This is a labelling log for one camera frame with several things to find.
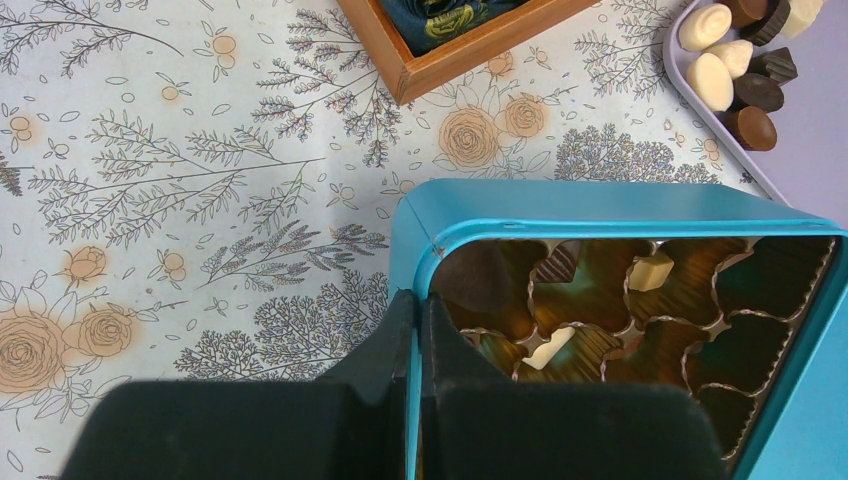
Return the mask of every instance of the table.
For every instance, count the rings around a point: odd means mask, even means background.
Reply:
[[[397,106],[332,0],[0,1],[0,478],[56,478],[130,380],[320,374],[428,179],[759,193],[664,77],[681,9],[605,0]]]

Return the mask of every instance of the black object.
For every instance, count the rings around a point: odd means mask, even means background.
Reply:
[[[397,479],[415,301],[310,383],[144,382],[109,393],[62,480]]]
[[[415,302],[398,292],[371,337],[311,383],[119,387],[62,480],[403,478]],[[428,479],[726,477],[715,434],[682,392],[513,383],[438,297],[425,303],[420,333]]]

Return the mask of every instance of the wooden box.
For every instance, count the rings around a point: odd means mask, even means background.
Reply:
[[[395,101],[404,104],[596,2],[529,0],[420,57],[412,55],[381,0],[339,0],[339,5]]]

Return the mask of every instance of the white chocolate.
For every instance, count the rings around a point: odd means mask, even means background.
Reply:
[[[721,3],[713,3],[690,13],[680,26],[680,45],[690,52],[699,52],[715,42],[730,30],[733,15],[730,8]]]
[[[823,0],[789,0],[789,18],[780,33],[792,39],[810,28],[824,4]]]
[[[545,365],[554,358],[554,355],[571,340],[574,332],[575,330],[572,327],[560,328],[551,335],[550,342],[539,345],[533,350],[533,355],[530,358],[522,358],[521,361],[536,370],[545,368]]]
[[[674,268],[674,260],[663,252],[657,252],[652,257],[647,257],[633,265],[630,272],[628,288],[647,292],[663,286]]]
[[[723,112],[733,103],[733,79],[724,62],[705,53],[689,65],[686,81],[713,112]]]
[[[734,40],[732,42],[713,45],[704,50],[704,53],[712,53],[719,58],[727,67],[730,78],[736,80],[748,71],[748,64],[754,55],[754,44],[748,40]]]

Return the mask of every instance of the chocolate tray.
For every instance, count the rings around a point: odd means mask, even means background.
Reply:
[[[693,10],[710,3],[695,0],[669,29],[663,59],[671,83],[774,200],[848,227],[848,67],[840,60],[848,51],[848,2],[830,0],[801,35],[778,35],[754,48],[756,56],[789,47],[798,66],[798,78],[783,86],[786,104],[769,114],[778,131],[770,152],[743,150],[686,83],[686,70],[700,53],[680,46],[678,29]],[[737,38],[731,29],[720,43]]]

